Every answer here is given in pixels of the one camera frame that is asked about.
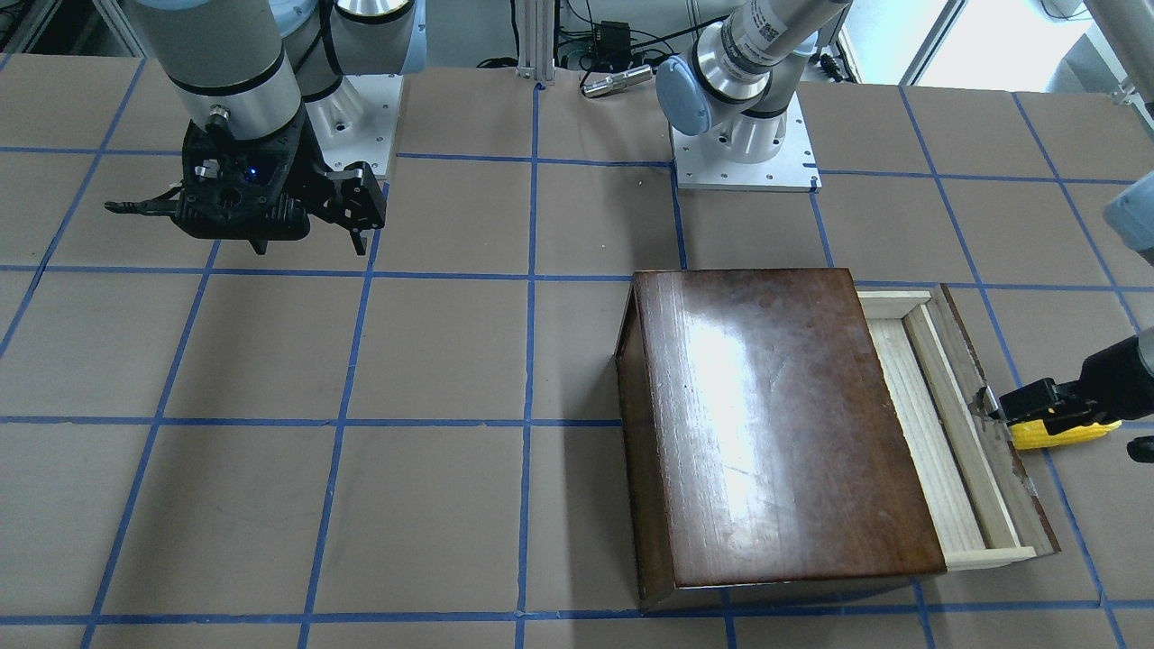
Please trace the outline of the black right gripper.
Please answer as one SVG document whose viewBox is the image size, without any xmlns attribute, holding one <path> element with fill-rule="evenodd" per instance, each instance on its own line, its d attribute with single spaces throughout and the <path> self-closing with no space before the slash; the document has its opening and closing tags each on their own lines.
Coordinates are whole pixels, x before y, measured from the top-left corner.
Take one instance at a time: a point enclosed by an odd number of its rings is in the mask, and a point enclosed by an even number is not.
<svg viewBox="0 0 1154 649">
<path fill-rule="evenodd" d="M 105 201 L 115 215 L 170 219 L 185 234 L 207 240 L 243 240 L 258 254 L 268 243 L 309 234 L 310 221 L 292 188 L 314 171 L 319 148 L 305 115 L 293 115 L 271 135 L 252 141 L 213 137 L 188 124 L 181 151 L 182 187 L 141 201 Z M 316 212 L 349 233 L 358 256 L 368 234 L 385 226 L 387 197 L 369 161 L 321 174 Z"/>
</svg>

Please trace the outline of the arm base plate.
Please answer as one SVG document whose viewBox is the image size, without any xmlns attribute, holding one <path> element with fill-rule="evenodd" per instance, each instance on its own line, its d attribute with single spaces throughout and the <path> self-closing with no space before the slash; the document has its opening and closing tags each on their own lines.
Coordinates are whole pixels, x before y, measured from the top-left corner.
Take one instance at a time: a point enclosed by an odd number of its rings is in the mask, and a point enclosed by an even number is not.
<svg viewBox="0 0 1154 649">
<path fill-rule="evenodd" d="M 672 128 L 669 135 L 681 188 L 816 193 L 823 187 L 797 95 L 784 114 L 740 114 L 705 134 Z"/>
<path fill-rule="evenodd" d="M 388 179 L 404 83 L 400 75 L 345 77 L 334 92 L 305 103 L 325 164 L 342 171 L 368 163 L 380 181 Z"/>
</svg>

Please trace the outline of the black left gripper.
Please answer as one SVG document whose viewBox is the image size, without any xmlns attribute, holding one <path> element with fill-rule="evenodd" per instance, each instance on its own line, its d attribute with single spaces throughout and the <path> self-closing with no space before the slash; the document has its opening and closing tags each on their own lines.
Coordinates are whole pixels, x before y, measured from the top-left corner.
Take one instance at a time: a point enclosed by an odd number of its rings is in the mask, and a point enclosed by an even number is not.
<svg viewBox="0 0 1154 649">
<path fill-rule="evenodd" d="M 1002 395 L 990 416 L 1007 425 L 1084 426 L 1139 420 L 1151 412 L 1153 335 L 1138 334 L 1085 358 L 1078 379 L 1037 379 Z M 1127 456 L 1154 463 L 1154 437 L 1130 439 Z"/>
</svg>

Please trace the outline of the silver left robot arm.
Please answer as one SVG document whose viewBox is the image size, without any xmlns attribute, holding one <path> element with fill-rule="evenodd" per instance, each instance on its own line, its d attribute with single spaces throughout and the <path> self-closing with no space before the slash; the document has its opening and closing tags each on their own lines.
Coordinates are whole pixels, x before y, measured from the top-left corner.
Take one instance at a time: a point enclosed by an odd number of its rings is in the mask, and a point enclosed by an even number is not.
<svg viewBox="0 0 1154 649">
<path fill-rule="evenodd" d="M 734 126 L 775 122 L 794 98 L 802 65 L 844 1 L 745 1 L 706 24 L 692 49 L 655 67 L 655 94 L 669 126 L 700 137 Z M 1017 447 L 1088 441 L 1097 430 L 1151 415 L 1151 330 L 1085 358 L 1078 379 L 1036 379 L 997 396 L 975 394 L 972 410 L 1005 424 Z"/>
</svg>

